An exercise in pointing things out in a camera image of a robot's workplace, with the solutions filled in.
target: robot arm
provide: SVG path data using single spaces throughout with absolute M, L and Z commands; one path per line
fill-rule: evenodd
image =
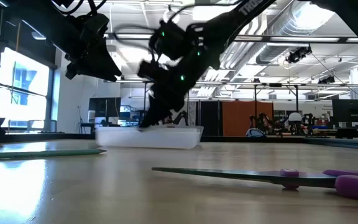
M 275 0 L 243 0 L 231 11 L 205 23 L 190 24 L 182 30 L 171 20 L 161 21 L 150 38 L 149 46 L 159 55 L 180 62 L 164 69 L 157 62 L 142 62 L 138 76 L 154 82 L 150 108 L 141 127 L 148 127 L 166 116 L 169 110 L 179 111 L 184 96 L 208 67 L 219 69 L 219 56 L 233 42 L 240 30 L 262 13 Z M 336 12 L 358 36 L 358 0 L 312 0 L 318 6 Z
M 184 118 L 185 119 L 185 124 L 186 126 L 189 126 L 189 122 L 188 122 L 188 114 L 186 111 L 182 111 L 178 114 L 178 116 L 172 121 L 173 124 L 179 124 L 181 119 Z
M 5 18 L 12 25 L 21 21 L 46 38 L 46 42 L 66 53 L 71 63 L 66 76 L 88 75 L 104 80 L 116 81 L 120 69 L 112 60 L 106 48 L 104 33 L 109 19 L 98 14 L 93 0 L 88 0 L 91 12 L 77 18 L 64 16 L 53 4 L 68 7 L 74 0 L 0 0 L 5 6 Z

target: wooden table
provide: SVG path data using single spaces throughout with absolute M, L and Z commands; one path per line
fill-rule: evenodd
M 0 151 L 94 149 L 64 140 Z M 151 171 L 358 170 L 358 149 L 309 144 L 202 143 L 191 150 L 108 149 L 98 156 L 0 161 L 0 223 L 358 223 L 358 200 L 332 189 Z

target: white plastic container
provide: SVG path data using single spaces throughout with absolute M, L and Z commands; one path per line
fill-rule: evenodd
M 168 149 L 192 149 L 201 140 L 204 127 L 137 128 L 100 127 L 96 130 L 96 143 L 107 147 L 152 147 Z

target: black cable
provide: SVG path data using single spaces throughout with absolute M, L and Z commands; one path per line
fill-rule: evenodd
M 175 18 L 175 16 L 177 16 L 179 13 L 181 13 L 183 10 L 191 8 L 191 7 L 197 7 L 197 6 L 235 6 L 236 4 L 239 4 L 240 2 L 242 2 L 243 0 L 237 0 L 234 3 L 230 3 L 230 4 L 213 4 L 213 3 L 204 3 L 204 4 L 191 4 L 188 6 L 184 6 L 182 8 L 180 8 L 177 12 L 175 12 L 168 20 L 168 22 L 171 22 L 173 18 Z
M 353 90 L 352 88 L 350 88 L 349 86 L 346 85 L 346 83 L 344 83 L 342 80 L 340 80 L 335 74 L 333 74 L 313 53 L 311 53 L 313 55 L 313 57 L 327 70 L 331 73 L 332 76 L 334 76 L 337 80 L 339 80 L 343 85 L 345 85 L 346 87 L 348 87 L 348 89 L 350 89 L 350 91 L 354 92 L 357 96 L 358 93 Z
M 82 5 L 83 3 L 84 3 L 84 0 L 80 0 L 80 1 L 78 2 L 78 4 L 77 4 L 72 10 L 70 10 L 70 11 L 62 11 L 62 10 L 60 10 L 58 7 L 56 7 L 53 3 L 52 3 L 52 5 L 55 6 L 55 8 L 56 8 L 57 10 L 59 10 L 59 12 L 62 13 L 63 15 L 70 15 L 70 14 L 73 14 L 74 12 L 76 12 L 76 11 L 81 7 L 81 5 Z
M 135 43 L 135 42 L 125 42 L 125 41 L 122 41 L 122 40 L 119 39 L 119 37 L 117 36 L 117 31 L 119 31 L 121 29 L 127 29 L 127 28 L 147 29 L 147 30 L 152 30 L 154 32 L 156 31 L 156 29 L 149 28 L 147 26 L 138 25 L 138 24 L 120 24 L 120 25 L 116 26 L 114 28 L 114 31 L 112 32 L 112 36 L 119 43 L 124 44 L 124 45 L 133 46 L 133 47 L 142 48 L 142 49 L 145 49 L 145 50 L 149 51 L 152 54 L 152 60 L 154 62 L 155 61 L 154 51 L 152 49 L 150 49 L 149 47 L 146 47 L 146 46 L 144 46 L 142 44 L 138 44 L 138 43 Z
M 88 13 L 88 15 L 96 15 L 98 13 L 98 10 L 96 9 L 96 5 L 94 4 L 93 0 L 88 0 L 89 7 L 91 8 L 91 11 Z
M 107 0 L 101 1 L 101 2 L 98 4 L 98 6 L 96 6 L 96 10 L 100 9 L 100 8 L 104 5 L 104 3 L 106 3 L 106 1 L 107 1 Z

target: ceiling light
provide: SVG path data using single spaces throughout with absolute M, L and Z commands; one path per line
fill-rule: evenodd
M 199 85 L 222 85 L 223 82 L 196 82 Z
M 193 20 L 208 21 L 234 8 L 235 6 L 196 6 L 193 9 Z
M 264 65 L 264 64 L 256 64 L 256 63 L 252 63 L 252 64 L 250 64 L 250 63 L 247 63 L 246 65 L 251 65 L 251 66 L 266 66 L 266 67 L 279 67 L 280 65 L 279 64 L 266 64 L 266 65 Z
M 248 42 L 252 42 L 252 41 L 261 41 L 263 39 L 263 37 L 257 37 L 257 36 L 248 36 L 248 35 L 238 35 L 236 37 L 236 41 L 248 41 Z
M 309 47 L 309 44 L 297 43 L 267 43 L 269 47 Z
M 346 42 L 348 42 L 348 43 L 358 43 L 358 38 L 348 38 Z
M 337 37 L 272 37 L 271 41 L 277 42 L 338 42 Z
M 121 40 L 149 40 L 152 34 L 117 34 Z
M 130 99 L 140 99 L 140 100 L 143 100 L 144 99 L 144 96 L 129 96 L 128 98 L 130 98 Z M 234 99 L 232 99 L 232 98 L 189 98 L 189 100 L 234 100 Z
M 233 83 L 227 83 L 228 85 L 262 85 L 261 83 L 236 83 L 236 82 L 233 82 Z
M 31 32 L 31 35 L 32 35 L 32 38 L 34 38 L 35 40 L 46 40 L 47 39 L 42 34 L 36 32 L 36 31 Z
M 9 5 L 5 3 L 5 1 L 0 0 L 0 5 L 4 7 L 8 7 Z
M 94 3 L 101 3 L 102 0 L 94 0 Z M 154 5 L 161 5 L 163 4 L 164 6 L 167 5 L 167 3 L 169 2 L 169 4 L 171 5 L 175 5 L 175 6 L 182 6 L 183 2 L 182 1 L 171 1 L 171 0 L 148 0 L 148 1 L 144 1 L 144 0 L 107 0 L 106 3 L 114 3 L 114 4 L 154 4 Z
M 143 83 L 144 81 L 141 80 L 119 80 L 116 83 Z
M 315 4 L 306 3 L 299 11 L 293 14 L 298 28 L 317 29 L 327 23 L 335 12 L 321 9 Z

